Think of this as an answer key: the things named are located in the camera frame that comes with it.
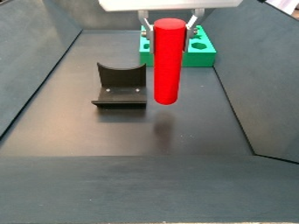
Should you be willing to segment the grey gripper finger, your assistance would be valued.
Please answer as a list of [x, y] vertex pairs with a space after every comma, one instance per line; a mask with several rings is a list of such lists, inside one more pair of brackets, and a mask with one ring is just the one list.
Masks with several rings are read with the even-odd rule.
[[184, 51], [188, 51], [188, 45], [190, 38], [197, 34], [196, 24], [204, 16], [204, 9], [193, 9], [190, 11], [190, 19], [185, 25], [185, 42], [184, 42]]
[[149, 41], [149, 53], [154, 53], [154, 29], [153, 29], [153, 26], [148, 22], [148, 11], [140, 10], [137, 12], [137, 18], [144, 27], [141, 36], [145, 37], [146, 40]]

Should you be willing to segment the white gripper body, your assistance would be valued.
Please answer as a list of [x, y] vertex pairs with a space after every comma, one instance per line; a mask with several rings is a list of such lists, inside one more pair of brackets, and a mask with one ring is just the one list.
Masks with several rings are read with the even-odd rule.
[[243, 0], [97, 0], [105, 11], [160, 11], [237, 7]]

